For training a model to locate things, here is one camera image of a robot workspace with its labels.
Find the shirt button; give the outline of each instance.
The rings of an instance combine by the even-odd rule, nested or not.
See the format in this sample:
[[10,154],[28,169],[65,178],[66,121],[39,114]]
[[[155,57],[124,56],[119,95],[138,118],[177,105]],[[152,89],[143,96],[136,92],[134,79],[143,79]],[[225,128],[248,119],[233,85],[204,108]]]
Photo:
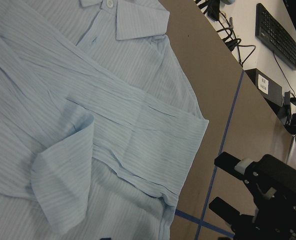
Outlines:
[[113,0],[106,0],[106,4],[107,4],[107,7],[112,9],[114,7],[114,2]]

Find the white label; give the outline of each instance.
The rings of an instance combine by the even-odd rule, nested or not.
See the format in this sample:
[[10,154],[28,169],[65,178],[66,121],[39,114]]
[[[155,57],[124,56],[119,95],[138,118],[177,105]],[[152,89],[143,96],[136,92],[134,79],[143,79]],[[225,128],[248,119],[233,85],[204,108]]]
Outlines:
[[258,89],[268,95],[269,81],[258,74]]

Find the keyboard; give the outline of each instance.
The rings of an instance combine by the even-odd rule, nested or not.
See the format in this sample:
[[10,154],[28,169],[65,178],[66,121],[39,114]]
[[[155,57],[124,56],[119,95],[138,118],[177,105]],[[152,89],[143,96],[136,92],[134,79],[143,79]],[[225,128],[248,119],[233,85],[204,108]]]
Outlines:
[[296,42],[261,3],[256,7],[255,35],[292,70],[296,70]]

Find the white desk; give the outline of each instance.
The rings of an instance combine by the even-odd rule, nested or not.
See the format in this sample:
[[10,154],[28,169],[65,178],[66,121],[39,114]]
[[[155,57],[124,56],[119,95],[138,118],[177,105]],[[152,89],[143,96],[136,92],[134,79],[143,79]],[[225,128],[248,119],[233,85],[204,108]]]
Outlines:
[[[226,5],[220,2],[220,11],[225,12],[228,19],[229,17],[232,17],[234,32],[238,38],[242,39],[242,45],[256,45],[256,50],[244,63],[243,69],[259,69],[273,81],[282,86],[282,93],[284,94],[284,92],[287,92],[291,89],[288,86],[282,72],[280,71],[272,51],[270,51],[260,40],[255,37],[256,5],[258,3],[262,3],[264,5],[264,7],[288,31],[288,33],[296,42],[296,30],[289,17],[283,0],[236,0],[235,3],[231,5]],[[222,28],[218,22],[215,22],[210,18],[208,18],[208,20],[216,30]],[[226,33],[224,31],[220,34],[222,38],[224,38],[225,35]],[[251,50],[251,47],[241,47],[241,58],[245,59]],[[238,59],[237,49],[235,49],[232,54],[236,59]],[[296,71],[291,70],[290,67],[288,67],[280,58],[277,57],[277,60],[286,77],[288,78],[290,85],[296,93]]]

